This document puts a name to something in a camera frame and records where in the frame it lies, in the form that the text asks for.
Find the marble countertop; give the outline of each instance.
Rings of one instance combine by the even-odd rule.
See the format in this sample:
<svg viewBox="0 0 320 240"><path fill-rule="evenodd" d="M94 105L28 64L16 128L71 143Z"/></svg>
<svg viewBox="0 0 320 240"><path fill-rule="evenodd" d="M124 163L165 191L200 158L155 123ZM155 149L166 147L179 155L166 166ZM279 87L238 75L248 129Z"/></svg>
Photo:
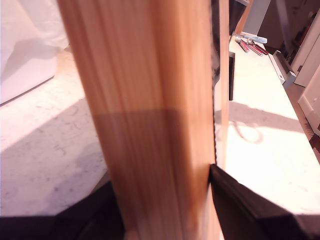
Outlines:
<svg viewBox="0 0 320 240"><path fill-rule="evenodd" d="M268 55L233 40L226 171L296 214L320 213L320 166Z"/></svg>
<svg viewBox="0 0 320 240"><path fill-rule="evenodd" d="M51 80L3 105L1 216L54 215L83 199L107 166L71 52Z"/></svg>

